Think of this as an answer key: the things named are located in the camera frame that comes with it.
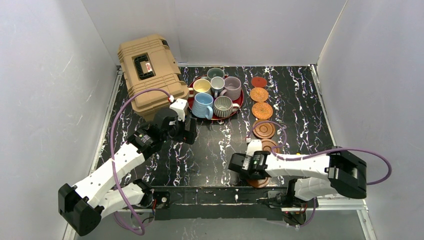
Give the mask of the dark wooden coaster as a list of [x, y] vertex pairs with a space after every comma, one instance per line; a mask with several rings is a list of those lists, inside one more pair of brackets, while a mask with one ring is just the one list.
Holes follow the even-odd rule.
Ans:
[[253, 123], [253, 126], [256, 126], [253, 134], [259, 139], [271, 139], [276, 133], [275, 125], [266, 121], [266, 119], [258, 119]]

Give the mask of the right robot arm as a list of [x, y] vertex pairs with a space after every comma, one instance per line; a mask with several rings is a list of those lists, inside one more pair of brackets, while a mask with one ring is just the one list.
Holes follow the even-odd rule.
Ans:
[[332, 194], [350, 199], [367, 197], [367, 164], [347, 150], [318, 155], [234, 153], [228, 168], [251, 180], [295, 176], [287, 190], [289, 200], [307, 202]]

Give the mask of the red round coaster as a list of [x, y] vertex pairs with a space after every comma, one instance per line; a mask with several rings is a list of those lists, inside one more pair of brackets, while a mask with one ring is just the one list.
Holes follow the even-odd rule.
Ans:
[[268, 84], [267, 79], [260, 76], [255, 76], [251, 79], [251, 85], [255, 88], [265, 88]]

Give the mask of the brown wooden coaster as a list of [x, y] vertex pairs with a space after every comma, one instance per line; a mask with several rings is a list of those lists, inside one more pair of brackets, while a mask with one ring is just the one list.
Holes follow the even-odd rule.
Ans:
[[272, 139], [262, 139], [262, 150], [263, 151], [272, 151], [272, 147], [274, 147], [274, 152], [279, 154], [281, 152], [281, 148], [278, 146], [278, 144], [272, 140]]

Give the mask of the woven rattan coaster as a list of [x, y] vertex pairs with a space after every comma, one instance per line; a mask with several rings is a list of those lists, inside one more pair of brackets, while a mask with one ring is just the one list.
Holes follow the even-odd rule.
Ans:
[[265, 102], [269, 98], [269, 93], [261, 87], [254, 87], [249, 92], [250, 98], [255, 102]]
[[269, 119], [274, 113], [272, 106], [266, 102], [255, 103], [252, 106], [251, 111], [257, 119], [261, 120]]

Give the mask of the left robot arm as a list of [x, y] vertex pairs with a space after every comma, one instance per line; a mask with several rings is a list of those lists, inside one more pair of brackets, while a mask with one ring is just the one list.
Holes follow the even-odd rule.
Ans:
[[152, 121], [143, 123], [111, 158], [73, 186], [58, 190], [58, 212], [80, 236], [91, 233], [101, 220], [127, 206], [154, 209], [164, 191], [155, 193], [149, 183], [136, 179], [125, 187], [119, 181], [169, 140], [192, 145], [197, 137], [197, 118], [180, 117], [171, 108], [162, 108]]

